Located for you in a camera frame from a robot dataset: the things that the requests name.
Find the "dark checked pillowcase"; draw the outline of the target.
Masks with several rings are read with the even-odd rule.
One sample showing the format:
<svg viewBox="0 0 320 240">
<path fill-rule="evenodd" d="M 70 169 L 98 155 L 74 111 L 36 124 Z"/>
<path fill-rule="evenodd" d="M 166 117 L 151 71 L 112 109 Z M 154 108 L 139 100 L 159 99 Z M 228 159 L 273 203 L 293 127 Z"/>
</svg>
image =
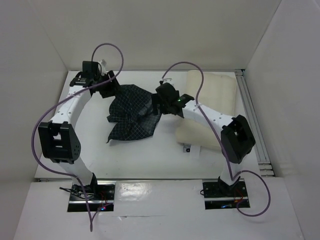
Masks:
<svg viewBox="0 0 320 240">
<path fill-rule="evenodd" d="M 137 85 L 124 84 L 109 106 L 108 122 L 114 123 L 107 141 L 137 141 L 152 137 L 160 120 L 153 114 L 152 94 Z"/>
</svg>

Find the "cream pillow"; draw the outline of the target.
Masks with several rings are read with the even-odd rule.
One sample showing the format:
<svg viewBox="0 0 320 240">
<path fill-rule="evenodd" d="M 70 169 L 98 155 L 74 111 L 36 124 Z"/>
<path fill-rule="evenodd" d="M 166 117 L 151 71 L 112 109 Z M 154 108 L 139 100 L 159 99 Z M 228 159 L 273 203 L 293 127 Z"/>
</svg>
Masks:
<svg viewBox="0 0 320 240">
<path fill-rule="evenodd" d="M 201 74 L 190 70 L 186 77 L 185 93 L 195 97 L 201 84 Z M 199 102 L 222 114 L 232 116 L 235 113 L 236 78 L 225 74 L 204 73 L 204 83 L 199 93 Z M 182 118 L 175 131 L 178 143 L 220 150 L 219 142 L 207 126 L 193 120 Z"/>
</svg>

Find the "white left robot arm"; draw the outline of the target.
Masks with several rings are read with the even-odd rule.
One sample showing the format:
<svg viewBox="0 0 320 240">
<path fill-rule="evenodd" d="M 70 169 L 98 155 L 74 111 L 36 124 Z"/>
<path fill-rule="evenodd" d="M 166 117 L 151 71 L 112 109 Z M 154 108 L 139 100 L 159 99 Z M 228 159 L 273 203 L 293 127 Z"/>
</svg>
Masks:
<svg viewBox="0 0 320 240">
<path fill-rule="evenodd" d="M 100 93 L 102 98 L 109 98 L 119 89 L 114 72 L 107 71 L 105 60 L 83 61 L 82 71 L 69 84 L 70 100 L 61 105 L 49 122 L 41 122 L 38 126 L 43 156 L 71 174 L 73 190 L 88 200 L 97 197 L 98 181 L 80 157 L 81 143 L 75 126 L 93 94 Z"/>
</svg>

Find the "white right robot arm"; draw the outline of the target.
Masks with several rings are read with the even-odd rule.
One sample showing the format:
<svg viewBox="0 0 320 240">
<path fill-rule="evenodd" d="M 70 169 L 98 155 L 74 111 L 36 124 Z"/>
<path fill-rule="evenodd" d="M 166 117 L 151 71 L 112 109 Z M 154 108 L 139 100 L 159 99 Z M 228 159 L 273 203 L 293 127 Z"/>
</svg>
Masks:
<svg viewBox="0 0 320 240">
<path fill-rule="evenodd" d="M 252 130 L 243 115 L 230 116 L 211 109 L 188 94 L 180 95 L 170 83 L 163 83 L 151 95 L 154 115 L 172 114 L 210 127 L 226 159 L 217 180 L 218 190 L 230 196 L 240 180 L 243 159 L 256 144 Z"/>
</svg>

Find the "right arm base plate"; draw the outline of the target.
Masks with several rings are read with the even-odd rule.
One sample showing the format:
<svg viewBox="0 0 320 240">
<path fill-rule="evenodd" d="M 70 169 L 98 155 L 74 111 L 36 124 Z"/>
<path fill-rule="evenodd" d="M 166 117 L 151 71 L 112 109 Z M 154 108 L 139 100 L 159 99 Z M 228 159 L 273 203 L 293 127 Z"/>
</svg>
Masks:
<svg viewBox="0 0 320 240">
<path fill-rule="evenodd" d="M 199 192 L 204 197 L 206 210 L 250 208 L 247 186 L 243 179 L 232 189 L 223 188 L 217 180 L 203 181 Z"/>
</svg>

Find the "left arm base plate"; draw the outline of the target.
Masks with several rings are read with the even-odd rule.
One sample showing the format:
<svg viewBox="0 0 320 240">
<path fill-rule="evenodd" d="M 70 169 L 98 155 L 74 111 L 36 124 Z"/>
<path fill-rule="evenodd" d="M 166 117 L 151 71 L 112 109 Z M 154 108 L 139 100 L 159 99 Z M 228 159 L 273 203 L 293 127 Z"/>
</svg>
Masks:
<svg viewBox="0 0 320 240">
<path fill-rule="evenodd" d="M 80 213 L 87 211 L 85 195 L 79 186 L 73 185 L 71 188 L 59 187 L 59 189 L 69 194 L 67 212 Z M 115 182 L 99 182 L 95 193 L 93 191 L 87 192 L 89 210 L 92 213 L 97 210 L 100 212 L 113 212 L 115 189 Z"/>
</svg>

